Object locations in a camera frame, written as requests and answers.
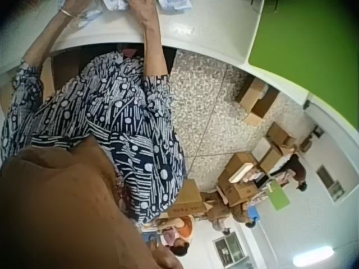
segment gold bangle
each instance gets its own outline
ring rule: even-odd
[[[64,9],[62,9],[62,8],[60,8],[60,11],[61,11],[62,13],[64,13],[66,16],[68,16],[68,17],[76,18],[76,16],[74,16],[74,15],[68,13],[66,10],[64,10]]]

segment white table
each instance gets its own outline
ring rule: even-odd
[[[193,8],[169,15],[159,10],[163,45],[190,50],[234,65],[270,83],[303,104],[308,91],[248,64],[263,0],[192,0]],[[57,12],[57,0],[14,17],[0,31],[0,74],[20,63],[31,43]],[[87,27],[66,29],[52,51],[96,43],[141,42],[141,31],[130,11],[110,12]]]

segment fluorescent light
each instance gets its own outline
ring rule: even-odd
[[[293,259],[293,264],[297,267],[304,267],[328,259],[333,254],[334,251],[329,246],[317,248],[313,251],[308,251],[303,254],[296,255]]]

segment patterned dress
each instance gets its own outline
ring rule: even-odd
[[[119,52],[96,57],[45,102],[40,70],[22,62],[2,160],[26,146],[70,149],[93,135],[127,194],[127,216],[139,225],[157,217],[176,199],[186,168],[171,121],[169,76],[144,77],[143,61]]]

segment tile floor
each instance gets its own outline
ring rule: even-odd
[[[284,94],[259,126],[243,122],[246,112],[234,101],[247,73],[218,60],[178,50],[172,69],[173,121],[185,151],[188,178],[202,191],[215,187],[233,153],[252,150],[277,121],[302,141],[314,122]]]

